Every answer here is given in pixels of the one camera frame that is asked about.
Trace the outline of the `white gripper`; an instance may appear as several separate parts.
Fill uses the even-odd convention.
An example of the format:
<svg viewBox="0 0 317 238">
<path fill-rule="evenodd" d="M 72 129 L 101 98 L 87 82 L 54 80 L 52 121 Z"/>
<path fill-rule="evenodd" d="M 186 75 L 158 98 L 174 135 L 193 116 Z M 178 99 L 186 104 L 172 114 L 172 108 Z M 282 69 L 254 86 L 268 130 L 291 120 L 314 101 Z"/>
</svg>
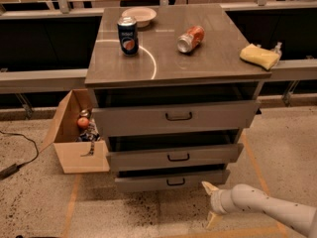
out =
<svg viewBox="0 0 317 238">
<path fill-rule="evenodd" d="M 234 210 L 234 204 L 228 189 L 219 189 L 208 181 L 203 181 L 202 185 L 206 193 L 211 195 L 211 210 L 213 212 L 208 212 L 206 228 L 212 229 L 222 219 L 221 215 L 231 213 Z"/>
</svg>

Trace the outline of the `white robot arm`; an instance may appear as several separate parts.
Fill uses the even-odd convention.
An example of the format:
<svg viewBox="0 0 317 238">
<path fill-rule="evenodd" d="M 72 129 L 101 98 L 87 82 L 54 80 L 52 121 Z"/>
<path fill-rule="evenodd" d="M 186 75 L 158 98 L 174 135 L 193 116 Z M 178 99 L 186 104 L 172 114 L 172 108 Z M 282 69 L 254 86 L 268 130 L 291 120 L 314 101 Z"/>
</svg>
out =
<svg viewBox="0 0 317 238">
<path fill-rule="evenodd" d="M 306 238 L 317 238 L 316 207 L 274 198 L 243 183 L 231 189 L 219 189 L 208 181 L 204 181 L 202 185 L 210 196 L 208 229 L 225 214 L 255 212 L 271 217 Z"/>
</svg>

